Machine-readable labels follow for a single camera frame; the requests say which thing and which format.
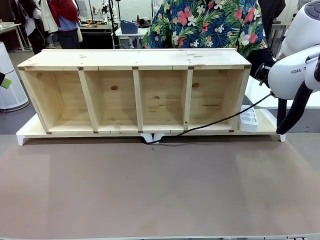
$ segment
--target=cabinet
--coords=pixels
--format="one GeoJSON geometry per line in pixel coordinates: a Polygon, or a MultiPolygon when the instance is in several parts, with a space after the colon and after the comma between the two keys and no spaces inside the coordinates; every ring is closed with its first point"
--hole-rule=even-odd
{"type": "MultiPolygon", "coordinates": [[[[47,134],[178,134],[240,111],[235,49],[44,50],[18,66],[47,134]]],[[[238,132],[232,118],[195,133],[238,132]]]]}

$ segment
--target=floral shirt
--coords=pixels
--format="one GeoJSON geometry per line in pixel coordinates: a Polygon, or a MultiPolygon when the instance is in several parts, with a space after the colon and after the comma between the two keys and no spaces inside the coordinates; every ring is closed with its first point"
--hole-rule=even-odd
{"type": "Polygon", "coordinates": [[[143,45],[237,48],[247,57],[267,48],[267,41],[257,0],[164,0],[143,45]]]}

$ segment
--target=floor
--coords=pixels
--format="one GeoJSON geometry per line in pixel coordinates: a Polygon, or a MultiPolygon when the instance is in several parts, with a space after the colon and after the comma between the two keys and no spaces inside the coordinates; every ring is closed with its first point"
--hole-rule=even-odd
{"type": "MultiPolygon", "coordinates": [[[[27,60],[32,55],[33,54],[30,52],[18,52],[11,53],[10,58],[13,65],[16,66],[24,60],[27,60]]],[[[277,111],[272,110],[271,113],[276,115],[277,111]]],[[[29,104],[26,108],[20,111],[5,113],[2,116],[0,115],[0,153],[6,152],[13,144],[16,143],[14,134],[34,114],[35,110],[33,106],[29,104]]],[[[293,146],[298,154],[306,160],[316,173],[320,170],[319,133],[320,109],[307,109],[299,123],[287,135],[287,142],[293,146]]],[[[320,235],[309,236],[308,238],[312,240],[320,240],[320,235]]]]}

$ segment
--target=blue box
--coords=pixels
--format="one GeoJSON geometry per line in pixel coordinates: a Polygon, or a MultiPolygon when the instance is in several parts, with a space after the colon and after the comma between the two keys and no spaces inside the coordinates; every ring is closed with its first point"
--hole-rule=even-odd
{"type": "Polygon", "coordinates": [[[121,20],[121,32],[122,34],[137,34],[138,24],[132,21],[121,20]]]}

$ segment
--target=black pants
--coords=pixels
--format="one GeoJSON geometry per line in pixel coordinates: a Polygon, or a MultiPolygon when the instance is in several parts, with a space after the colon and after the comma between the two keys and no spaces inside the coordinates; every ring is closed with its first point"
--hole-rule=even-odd
{"type": "Polygon", "coordinates": [[[35,28],[33,32],[28,36],[28,39],[31,43],[34,55],[40,53],[43,49],[46,48],[46,40],[37,28],[35,28]]]}
{"type": "Polygon", "coordinates": [[[62,49],[79,49],[77,29],[70,31],[58,31],[58,40],[62,49]]]}

